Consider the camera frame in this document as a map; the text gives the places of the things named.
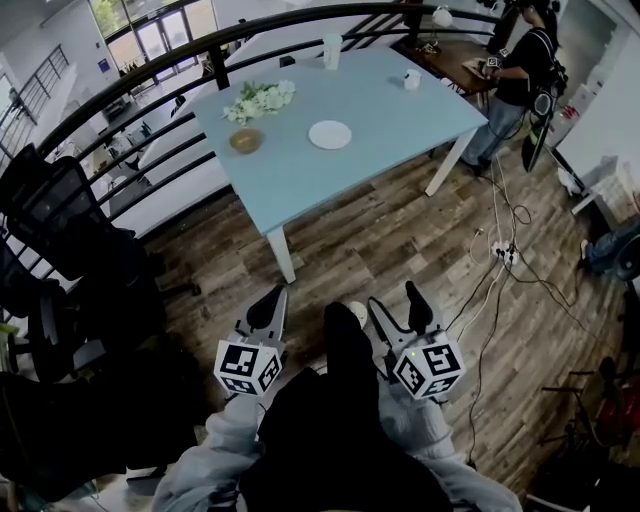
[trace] window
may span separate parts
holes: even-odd
[[[216,18],[213,14],[211,0],[200,0],[184,6],[191,35],[194,39],[206,36],[218,30]]]
[[[127,8],[131,21],[135,21],[177,1],[178,0],[124,0],[124,5]]]
[[[115,41],[110,42],[109,50],[118,69],[123,69],[133,62],[138,66],[144,64],[144,55],[138,46],[136,36],[134,36],[132,32],[128,32],[118,37]]]
[[[108,37],[127,25],[127,15],[121,0],[90,0],[90,3],[103,37]]]

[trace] wooden desk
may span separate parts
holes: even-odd
[[[440,53],[427,54],[417,48],[399,46],[397,49],[412,61],[438,77],[445,77],[471,95],[490,91],[495,87],[488,80],[482,80],[466,69],[462,64],[475,58],[487,58],[489,52],[471,41],[440,41]]]

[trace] white flower bouquet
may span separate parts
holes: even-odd
[[[289,80],[280,80],[276,84],[255,85],[245,82],[231,107],[224,108],[224,117],[242,126],[251,119],[265,114],[276,114],[285,105],[291,103],[296,86]]]

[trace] light blue table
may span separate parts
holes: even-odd
[[[222,118],[241,85],[211,94],[193,111],[229,180],[261,234],[266,235],[287,282],[295,280],[282,226],[303,213],[425,151],[456,139],[431,180],[433,195],[486,119],[435,77],[422,71],[417,91],[404,89],[416,66],[390,48],[343,53],[337,71],[310,59],[255,77],[256,83],[291,80],[297,92],[277,115],[252,121],[262,146],[240,155],[229,137],[240,126]],[[308,132],[325,119],[345,123],[353,137],[343,149],[314,146]]]

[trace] wooden bowl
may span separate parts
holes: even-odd
[[[241,155],[253,153],[262,144],[262,132],[243,128],[229,137],[229,145]]]

